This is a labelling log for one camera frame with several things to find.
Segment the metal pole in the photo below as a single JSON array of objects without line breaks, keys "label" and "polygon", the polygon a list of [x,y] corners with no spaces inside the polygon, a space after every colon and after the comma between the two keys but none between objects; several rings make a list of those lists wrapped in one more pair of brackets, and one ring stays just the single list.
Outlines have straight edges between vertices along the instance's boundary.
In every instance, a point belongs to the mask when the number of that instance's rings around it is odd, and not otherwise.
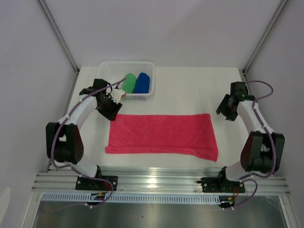
[{"label": "metal pole", "polygon": [[289,0],[281,0],[279,6],[277,7],[273,17],[271,18],[269,24],[267,25],[260,41],[258,42],[254,52],[252,53],[249,61],[247,62],[245,69],[244,69],[244,75],[247,74],[248,70],[250,69],[250,67],[252,66],[253,62],[255,61],[255,59],[257,58],[258,54],[260,53],[262,47],[264,46],[264,44],[267,42],[268,38],[271,35],[271,32],[274,30],[276,24],[278,23],[279,19],[281,18],[284,10],[286,9],[286,6],[288,4]]},{"label": "metal pole", "polygon": [[40,6],[43,15],[46,17],[46,20],[47,20],[48,24],[50,25],[63,53],[65,54],[66,58],[70,62],[71,67],[73,68],[75,73],[78,74],[79,68],[77,67],[77,65],[75,63],[75,60],[74,60],[69,48],[67,47],[67,44],[54,20],[54,17],[52,16],[51,11],[49,10],[46,2],[44,0],[36,0],[36,2]]}]

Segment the gray floor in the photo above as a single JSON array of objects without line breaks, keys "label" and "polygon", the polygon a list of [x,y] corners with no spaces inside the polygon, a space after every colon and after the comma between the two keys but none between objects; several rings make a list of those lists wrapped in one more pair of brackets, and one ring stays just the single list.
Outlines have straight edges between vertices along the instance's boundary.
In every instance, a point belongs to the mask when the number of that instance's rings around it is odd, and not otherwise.
[{"label": "gray floor", "polygon": [[106,203],[89,209],[41,202],[34,228],[286,228],[278,197],[254,197],[234,211],[216,205]]}]

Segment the cloth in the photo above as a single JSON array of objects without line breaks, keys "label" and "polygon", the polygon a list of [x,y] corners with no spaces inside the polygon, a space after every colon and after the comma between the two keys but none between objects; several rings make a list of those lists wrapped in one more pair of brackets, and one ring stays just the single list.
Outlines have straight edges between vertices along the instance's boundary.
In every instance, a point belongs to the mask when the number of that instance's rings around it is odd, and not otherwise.
[{"label": "cloth", "polygon": [[147,94],[150,88],[150,77],[146,73],[140,73],[136,80],[134,94]]},{"label": "cloth", "polygon": [[216,162],[218,147],[209,114],[123,115],[110,123],[106,153],[180,153]]},{"label": "cloth", "polygon": [[125,77],[127,79],[123,82],[122,90],[124,90],[127,94],[131,94],[135,89],[137,78],[134,74],[127,74]]}]

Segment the green cloth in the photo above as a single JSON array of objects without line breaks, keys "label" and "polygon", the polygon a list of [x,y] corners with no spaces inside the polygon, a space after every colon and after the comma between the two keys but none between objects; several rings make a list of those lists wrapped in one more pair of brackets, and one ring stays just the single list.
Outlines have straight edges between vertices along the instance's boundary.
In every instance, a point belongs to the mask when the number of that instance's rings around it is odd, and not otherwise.
[{"label": "green cloth", "polygon": [[127,79],[123,82],[122,90],[124,90],[127,94],[131,94],[135,89],[137,78],[134,74],[127,74],[125,77]]}]

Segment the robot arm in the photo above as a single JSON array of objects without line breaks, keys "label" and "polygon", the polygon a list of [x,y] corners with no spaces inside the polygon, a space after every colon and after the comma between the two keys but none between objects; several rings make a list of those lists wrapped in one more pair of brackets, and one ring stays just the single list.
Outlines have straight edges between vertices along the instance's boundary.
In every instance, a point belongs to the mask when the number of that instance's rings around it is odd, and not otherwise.
[{"label": "robot arm", "polygon": [[[275,133],[266,123],[255,102],[255,97],[248,94],[244,82],[231,84],[230,95],[224,97],[217,109],[217,114],[220,113],[231,121],[240,115],[249,133],[240,161],[223,168],[225,179],[238,181],[240,177],[251,171],[268,173],[274,162],[275,171],[279,169],[285,138],[282,134]],[[274,141],[276,161],[273,160],[270,138],[265,129]]]},{"label": "robot arm", "polygon": [[[108,82],[102,79],[95,79],[92,87],[83,89],[80,92],[79,100],[82,101],[88,94],[100,90],[108,84]],[[110,121],[116,119],[116,115],[122,107],[119,101],[125,96],[125,92],[118,88],[111,88],[110,94],[111,95],[106,93],[106,91],[97,93],[83,100],[75,109],[63,125],[59,137],[56,140],[54,159],[57,162],[63,162],[88,177],[98,178],[102,176],[99,166],[90,162],[84,155],[84,146],[79,130],[90,113],[95,109]],[[55,133],[65,119],[66,116],[62,117],[57,123],[48,123],[46,126],[47,155],[49,158],[51,158],[51,147]]]}]

